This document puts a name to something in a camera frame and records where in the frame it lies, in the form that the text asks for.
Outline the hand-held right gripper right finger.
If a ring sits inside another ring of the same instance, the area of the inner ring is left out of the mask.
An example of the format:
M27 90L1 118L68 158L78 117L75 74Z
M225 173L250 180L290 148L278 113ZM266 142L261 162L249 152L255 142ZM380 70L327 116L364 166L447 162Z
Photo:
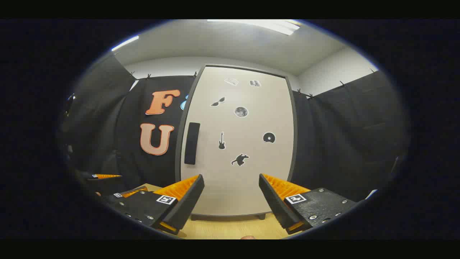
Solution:
M324 187L309 190L267 174L258 181L276 220L290 235L323 225L358 204Z

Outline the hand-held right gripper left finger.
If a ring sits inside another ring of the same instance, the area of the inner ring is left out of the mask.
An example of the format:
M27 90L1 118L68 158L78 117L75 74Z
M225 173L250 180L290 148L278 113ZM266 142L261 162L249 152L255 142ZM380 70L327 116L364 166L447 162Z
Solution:
M134 222L176 235L184 228L204 187L199 174L159 190L135 193L124 202L106 204Z

